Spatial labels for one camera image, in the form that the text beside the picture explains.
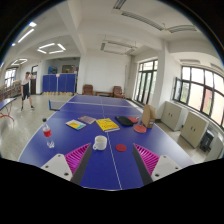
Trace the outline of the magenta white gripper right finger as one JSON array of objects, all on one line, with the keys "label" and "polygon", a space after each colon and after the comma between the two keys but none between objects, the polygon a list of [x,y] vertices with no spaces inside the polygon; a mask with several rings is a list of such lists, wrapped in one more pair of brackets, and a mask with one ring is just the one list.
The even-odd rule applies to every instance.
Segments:
[{"label": "magenta white gripper right finger", "polygon": [[138,144],[133,144],[132,154],[144,185],[181,170],[181,167],[167,155],[159,156]]}]

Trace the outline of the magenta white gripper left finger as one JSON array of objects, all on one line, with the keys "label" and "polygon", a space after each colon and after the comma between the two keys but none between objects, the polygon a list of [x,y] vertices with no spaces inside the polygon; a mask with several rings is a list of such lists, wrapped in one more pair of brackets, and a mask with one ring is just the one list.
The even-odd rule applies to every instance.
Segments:
[{"label": "magenta white gripper left finger", "polygon": [[91,153],[91,144],[87,143],[66,155],[56,154],[42,166],[42,169],[79,185]]}]

